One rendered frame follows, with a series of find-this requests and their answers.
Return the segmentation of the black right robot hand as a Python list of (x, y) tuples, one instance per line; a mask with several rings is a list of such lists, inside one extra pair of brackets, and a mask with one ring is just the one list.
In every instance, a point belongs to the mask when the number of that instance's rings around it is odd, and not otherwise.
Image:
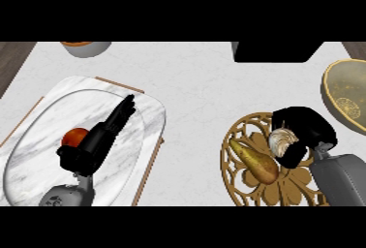
[(336, 132), (323, 116), (306, 107), (287, 107), (275, 110), (271, 115), (271, 130), (284, 128), (292, 131), (298, 141), (289, 145), (275, 161), (286, 169), (293, 169), (305, 154), (306, 148), (317, 146), (330, 150), (336, 144)]

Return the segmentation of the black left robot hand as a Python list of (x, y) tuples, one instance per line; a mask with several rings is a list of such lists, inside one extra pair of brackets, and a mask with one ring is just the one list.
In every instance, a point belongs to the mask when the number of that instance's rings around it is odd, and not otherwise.
[(63, 144), (58, 147), (56, 154), (60, 157), (60, 167), (66, 171), (88, 176), (101, 166), (118, 133), (135, 111), (132, 100), (134, 95), (129, 94), (113, 108), (107, 119), (91, 128), (76, 146)]

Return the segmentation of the yellow bowl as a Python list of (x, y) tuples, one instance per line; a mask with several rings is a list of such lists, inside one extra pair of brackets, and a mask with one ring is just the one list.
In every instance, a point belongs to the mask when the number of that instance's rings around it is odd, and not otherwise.
[(366, 60), (342, 59), (327, 66), (320, 95), (336, 120), (366, 136)]

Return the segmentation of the gold openwork placemat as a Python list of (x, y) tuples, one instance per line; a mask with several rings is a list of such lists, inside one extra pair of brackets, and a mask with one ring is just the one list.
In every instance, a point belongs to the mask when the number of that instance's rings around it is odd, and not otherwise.
[(231, 125), (219, 149), (221, 178), (230, 198), (237, 206), (299, 205), (327, 206), (320, 190), (308, 188), (312, 176), (308, 166), (314, 152), (305, 149), (293, 170), (274, 160), (268, 147), (271, 113), (256, 112), (243, 116)]

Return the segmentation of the red-orange fruit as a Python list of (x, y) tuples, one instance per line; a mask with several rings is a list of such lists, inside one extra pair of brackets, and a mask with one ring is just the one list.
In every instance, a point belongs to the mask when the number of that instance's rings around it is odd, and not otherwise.
[(63, 135), (61, 145), (78, 147), (87, 134), (88, 131), (84, 128), (70, 129)]

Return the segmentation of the yellow-brown pear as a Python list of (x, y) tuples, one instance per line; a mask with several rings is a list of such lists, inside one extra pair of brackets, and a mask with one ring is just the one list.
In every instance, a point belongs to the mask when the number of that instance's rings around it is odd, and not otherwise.
[(278, 168), (271, 157), (240, 145), (233, 139), (228, 139), (228, 145), (256, 181), (270, 185), (278, 177)]

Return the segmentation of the black appliance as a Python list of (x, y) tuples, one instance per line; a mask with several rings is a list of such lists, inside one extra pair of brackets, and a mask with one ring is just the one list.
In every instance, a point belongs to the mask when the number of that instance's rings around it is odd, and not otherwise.
[(321, 45), (321, 42), (233, 42), (233, 60), (237, 63), (303, 63)]

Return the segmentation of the grey cup with orange contents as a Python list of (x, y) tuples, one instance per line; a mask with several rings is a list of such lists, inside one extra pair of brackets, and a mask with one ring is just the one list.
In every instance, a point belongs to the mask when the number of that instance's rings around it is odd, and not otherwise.
[(67, 53), (76, 58), (97, 56), (107, 50), (110, 44), (110, 42), (61, 42)]

